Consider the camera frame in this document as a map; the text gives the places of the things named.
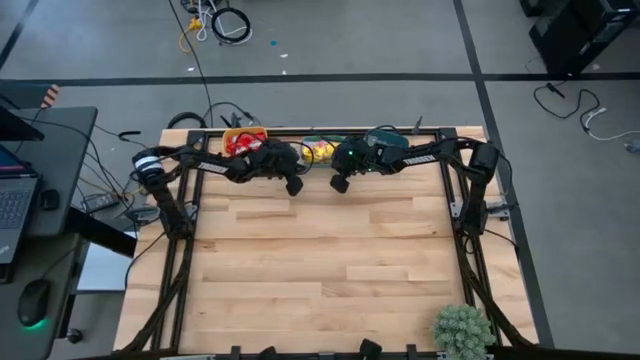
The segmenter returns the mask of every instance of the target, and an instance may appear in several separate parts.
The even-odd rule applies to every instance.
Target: laptop keyboard
[[[0,229],[22,226],[30,197],[30,190],[0,190]]]

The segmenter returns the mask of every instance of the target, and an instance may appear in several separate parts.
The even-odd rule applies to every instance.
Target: white cable
[[[198,33],[196,34],[196,39],[198,39],[198,41],[207,40],[207,16],[209,17],[209,19],[212,19],[213,14],[216,11],[218,11],[218,9],[216,8],[216,5],[213,3],[213,0],[209,0],[209,6],[210,7],[208,9],[202,10],[202,0],[198,0],[198,17],[200,18],[200,22],[202,23],[202,29],[198,30]],[[220,33],[223,36],[233,35],[237,32],[244,31],[247,29],[246,26],[243,26],[227,33],[224,31],[224,27],[222,26],[222,21],[220,20],[220,17],[216,19],[216,24],[218,25],[218,28],[220,29]],[[244,44],[247,41],[249,41],[249,39],[251,39],[251,36],[253,36],[253,29],[249,30],[249,35],[247,35],[245,39],[243,39],[242,41],[238,41],[236,43],[230,43],[230,45]]]
[[[606,138],[601,138],[598,136],[593,135],[593,133],[591,133],[591,129],[589,128],[589,123],[591,122],[591,120],[593,118],[595,118],[596,116],[603,114],[607,111],[607,108],[600,108],[598,109],[598,111],[595,112],[590,112],[588,114],[588,118],[587,121],[585,121],[584,126],[587,129],[587,134],[589,134],[589,136],[591,136],[592,138],[598,140],[598,141],[611,141],[611,140],[615,140],[615,139],[619,139],[621,137],[627,136],[627,135],[631,135],[631,134],[640,134],[640,130],[632,130],[632,131],[627,131],[624,132],[622,134],[618,134],[618,135],[614,135],[614,136],[610,136],[610,137],[606,137]]]

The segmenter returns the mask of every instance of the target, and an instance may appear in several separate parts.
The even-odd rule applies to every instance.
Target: laptop
[[[0,265],[14,260],[39,184],[38,173],[0,145]]]

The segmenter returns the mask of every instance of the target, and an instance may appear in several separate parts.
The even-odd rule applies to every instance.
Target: yellow object
[[[331,160],[333,156],[333,151],[335,150],[335,146],[340,145],[339,143],[327,143],[325,141],[314,142],[307,144],[313,150],[313,158],[311,157],[311,150],[306,146],[302,147],[302,158],[305,162],[310,163],[319,163],[319,162],[328,162]]]
[[[200,21],[200,19],[194,16],[193,18],[191,18],[191,22],[189,23],[189,26],[187,26],[187,28],[182,32],[182,34],[180,34],[180,39],[178,39],[178,46],[180,46],[180,50],[182,50],[182,52],[187,54],[191,52],[190,49],[185,49],[184,46],[182,46],[182,39],[184,39],[184,37],[187,35],[188,32],[196,31],[200,29],[202,29],[202,21]]]

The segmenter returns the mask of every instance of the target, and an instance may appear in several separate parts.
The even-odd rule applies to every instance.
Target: desk
[[[481,127],[456,130],[484,140]],[[160,144],[183,145],[187,133],[165,130]],[[220,149],[219,139],[209,146]],[[470,154],[462,155],[468,161]],[[205,175],[179,353],[228,354],[234,345],[242,353],[271,345],[280,353],[357,352],[365,337],[385,352],[405,351],[407,344],[421,352],[440,350],[430,334],[435,315],[447,304],[465,303],[440,167],[356,176],[345,195],[330,188],[331,174],[312,169],[296,197],[287,195],[282,181],[238,185]],[[170,187],[177,190],[178,181]],[[498,195],[493,181],[487,200]],[[508,222],[490,219],[487,229],[509,236]],[[159,224],[145,227],[136,253],[161,231]],[[491,234],[481,243],[495,301],[525,337],[537,341],[513,246]],[[115,349],[155,308],[166,251],[161,241],[133,267]],[[179,248],[176,268],[180,254]],[[161,347],[169,346],[173,314],[170,308]]]
[[[32,119],[38,109],[14,111],[19,116]],[[82,134],[91,135],[96,120],[95,108],[47,109],[40,113],[38,120],[70,126]],[[42,211],[35,204],[33,215],[28,223],[28,235],[21,244],[17,255],[15,275],[9,284],[0,285],[0,348],[3,358],[7,359],[43,359],[49,356],[53,340],[64,337],[68,317],[73,307],[70,296],[73,285],[80,274],[78,257],[81,241],[91,239],[100,241],[109,237],[112,243],[125,245],[111,246],[116,250],[133,250],[135,239],[125,237],[120,232],[70,209],[82,161],[87,149],[87,139],[72,130],[35,123],[45,139],[38,142],[25,142],[18,153],[24,161],[32,163],[42,176],[42,189],[55,189],[60,194],[60,206],[55,211]],[[3,143],[15,151],[19,143]],[[47,315],[42,326],[25,329],[18,321],[18,299],[24,286],[40,277],[61,255],[75,249],[66,256],[46,276],[52,282]]]

